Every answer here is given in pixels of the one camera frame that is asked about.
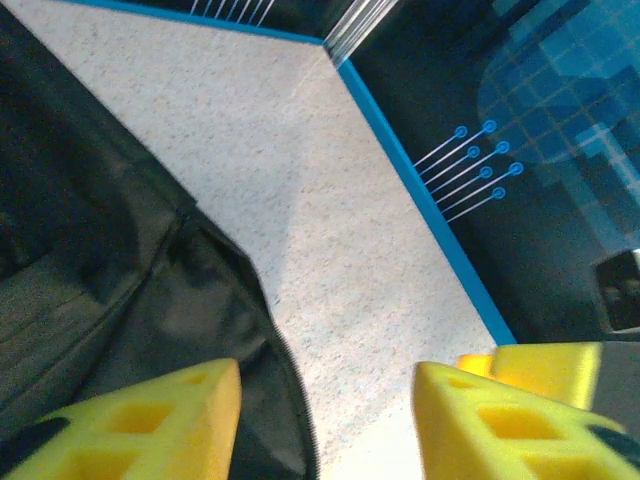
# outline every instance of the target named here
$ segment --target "black bag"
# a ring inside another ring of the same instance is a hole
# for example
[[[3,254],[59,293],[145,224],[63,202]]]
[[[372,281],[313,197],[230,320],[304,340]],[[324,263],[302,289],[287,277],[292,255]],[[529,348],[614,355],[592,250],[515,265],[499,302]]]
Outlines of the black bag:
[[[250,260],[1,5],[0,32],[0,440],[233,357],[230,478],[317,478],[300,376]]]

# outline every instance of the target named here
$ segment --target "black object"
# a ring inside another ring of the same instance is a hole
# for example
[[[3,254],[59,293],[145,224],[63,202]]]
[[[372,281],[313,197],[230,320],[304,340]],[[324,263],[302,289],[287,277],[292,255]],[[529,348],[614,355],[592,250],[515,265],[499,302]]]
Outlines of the black object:
[[[640,343],[604,342],[591,410],[640,438]]]
[[[232,357],[230,478],[317,478],[300,376],[249,258],[2,6],[0,50],[0,440]]]
[[[0,442],[0,478],[33,455],[40,447],[69,425],[58,417],[23,428],[11,438]]]
[[[591,425],[589,430],[640,471],[640,443],[635,438],[600,425]]]
[[[616,333],[640,332],[640,250],[626,250],[596,266],[606,315],[603,326]]]

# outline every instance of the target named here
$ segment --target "blue pin head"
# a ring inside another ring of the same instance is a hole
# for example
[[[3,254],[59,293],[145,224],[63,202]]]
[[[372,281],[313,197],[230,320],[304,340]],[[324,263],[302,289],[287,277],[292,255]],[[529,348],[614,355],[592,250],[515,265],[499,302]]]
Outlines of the blue pin head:
[[[493,169],[491,167],[482,167],[480,169],[480,174],[478,175],[480,178],[489,178],[493,175]]]
[[[491,196],[496,200],[502,200],[507,195],[507,191],[502,187],[496,187],[491,192]]]
[[[484,133],[493,133],[496,131],[496,128],[498,128],[498,124],[496,123],[495,120],[487,120],[482,125],[482,131]]]
[[[476,158],[478,155],[480,155],[480,149],[475,145],[467,150],[467,157],[469,158]]]
[[[453,136],[456,138],[464,138],[467,136],[467,133],[469,133],[469,130],[467,130],[467,127],[465,127],[464,125],[460,125],[458,128],[456,128],[456,131],[454,132]]]
[[[511,145],[509,145],[509,142],[498,142],[498,145],[496,145],[496,152],[505,154],[509,151],[510,148]]]
[[[522,172],[524,172],[524,165],[522,165],[520,162],[513,162],[511,165],[509,165],[509,173],[511,175],[520,175]]]

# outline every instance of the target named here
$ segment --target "speckled countertop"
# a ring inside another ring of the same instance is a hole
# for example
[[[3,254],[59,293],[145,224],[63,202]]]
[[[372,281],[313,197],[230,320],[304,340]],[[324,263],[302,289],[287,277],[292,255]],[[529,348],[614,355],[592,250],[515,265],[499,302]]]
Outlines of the speckled countertop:
[[[251,255],[323,478],[421,478],[413,364],[493,342],[324,50],[3,1]]]

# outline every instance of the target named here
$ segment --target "blue border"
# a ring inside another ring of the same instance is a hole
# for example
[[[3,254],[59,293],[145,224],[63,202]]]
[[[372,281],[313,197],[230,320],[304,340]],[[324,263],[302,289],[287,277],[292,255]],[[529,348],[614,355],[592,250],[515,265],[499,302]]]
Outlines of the blue border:
[[[271,28],[256,27],[255,25],[245,25],[242,23],[227,22],[226,20],[216,20],[214,18],[202,17],[199,15],[190,15],[188,13],[176,12],[173,10],[165,10],[156,7],[147,7],[136,3],[118,2],[113,0],[60,0],[68,3],[78,3],[80,5],[89,5],[91,7],[108,8],[110,10],[118,10],[122,12],[136,13],[148,17],[158,17],[174,22],[192,23],[196,25],[206,25],[208,27],[222,28],[224,30],[233,30],[236,32],[249,33],[252,35],[261,35],[263,37],[278,38],[280,40],[289,40],[291,42],[310,43],[312,45],[322,45],[324,40],[311,37],[309,35],[300,35],[298,33],[283,32],[273,30]]]
[[[422,180],[413,168],[407,152],[402,147],[398,137],[391,129],[380,107],[378,107],[351,61],[345,61],[338,68],[338,73],[369,122],[371,129],[391,160],[396,172],[398,172],[400,179],[407,187],[411,198],[413,198],[422,217],[433,232],[440,248],[442,248],[453,271],[460,279],[460,283],[462,283],[471,302],[476,307],[487,330],[489,330],[498,345],[516,343],[511,330],[509,330],[498,308],[493,303],[489,292],[487,292],[480,277],[478,277],[442,213],[440,213],[435,202],[424,188]]]

